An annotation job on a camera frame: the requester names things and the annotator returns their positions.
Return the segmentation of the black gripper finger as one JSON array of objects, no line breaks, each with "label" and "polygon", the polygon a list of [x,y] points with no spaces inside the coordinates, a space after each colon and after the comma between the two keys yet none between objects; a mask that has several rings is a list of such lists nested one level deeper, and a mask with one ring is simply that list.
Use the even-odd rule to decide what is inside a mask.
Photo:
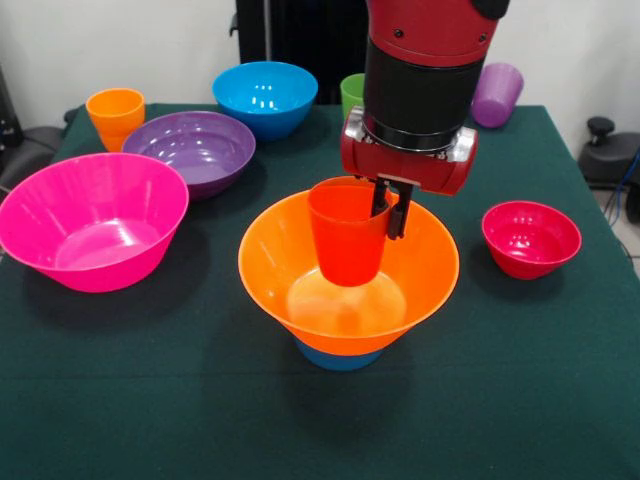
[{"label": "black gripper finger", "polygon": [[387,235],[390,239],[402,239],[409,214],[413,186],[407,183],[390,183],[398,193],[398,201],[391,208]]},{"label": "black gripper finger", "polygon": [[386,199],[387,184],[383,179],[377,179],[374,182],[374,193],[371,206],[371,216],[375,217],[382,214],[388,208]]}]

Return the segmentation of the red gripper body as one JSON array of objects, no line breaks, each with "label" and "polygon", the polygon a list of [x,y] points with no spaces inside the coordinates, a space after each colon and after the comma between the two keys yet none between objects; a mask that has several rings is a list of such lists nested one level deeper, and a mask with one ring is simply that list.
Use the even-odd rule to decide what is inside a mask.
[{"label": "red gripper body", "polygon": [[361,131],[344,131],[341,159],[344,170],[355,176],[393,180],[421,191],[453,196],[469,176],[477,147],[475,130],[460,130],[454,145],[437,154],[402,151],[367,141]]}]

